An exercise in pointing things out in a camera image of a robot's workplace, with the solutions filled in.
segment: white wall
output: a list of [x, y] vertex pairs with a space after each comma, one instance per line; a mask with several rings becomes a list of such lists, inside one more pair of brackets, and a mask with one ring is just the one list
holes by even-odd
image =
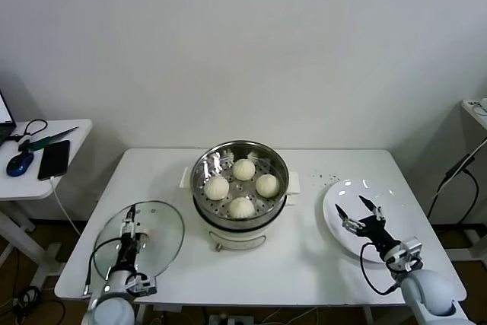
[[[127, 147], [238, 138], [390, 149], [423, 202], [454, 162], [445, 156], [465, 151], [455, 103], [487, 94], [487, 5], [0, 0], [0, 59], [19, 75], [9, 98], [25, 118], [94, 121], [71, 172], [87, 193], [70, 198], [78, 217]], [[22, 89], [37, 113], [21, 106]], [[434, 164], [418, 172], [425, 151]], [[54, 217], [39, 207], [30, 211]]]

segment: computer mouse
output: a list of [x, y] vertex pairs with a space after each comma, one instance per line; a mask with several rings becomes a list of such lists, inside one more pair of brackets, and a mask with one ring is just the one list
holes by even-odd
[[7, 164], [7, 175], [10, 177], [18, 177], [25, 173], [33, 160], [33, 153], [21, 152], [15, 155]]

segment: laptop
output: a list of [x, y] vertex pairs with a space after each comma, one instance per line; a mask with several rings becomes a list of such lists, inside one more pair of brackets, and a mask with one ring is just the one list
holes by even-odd
[[15, 124], [14, 117], [12, 117], [12, 113], [10, 113], [3, 94], [0, 91], [0, 145], [13, 133], [15, 127], [17, 125]]

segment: glass lid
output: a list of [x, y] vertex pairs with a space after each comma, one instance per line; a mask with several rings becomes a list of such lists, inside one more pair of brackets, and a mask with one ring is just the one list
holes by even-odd
[[[120, 237], [120, 228], [130, 206], [114, 215], [97, 238], [95, 247], [109, 239]], [[176, 258], [184, 238], [181, 214], [161, 201], [135, 203], [135, 233], [140, 233], [140, 251], [135, 258], [135, 270], [148, 277], [161, 274]], [[103, 245], [94, 256], [98, 274], [106, 279], [115, 264], [120, 242]]]

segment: smartphone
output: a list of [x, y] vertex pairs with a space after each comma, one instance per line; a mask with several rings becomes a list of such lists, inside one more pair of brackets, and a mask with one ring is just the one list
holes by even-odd
[[38, 180], [59, 177], [68, 171], [69, 140], [63, 140], [44, 148], [43, 159], [40, 161]]

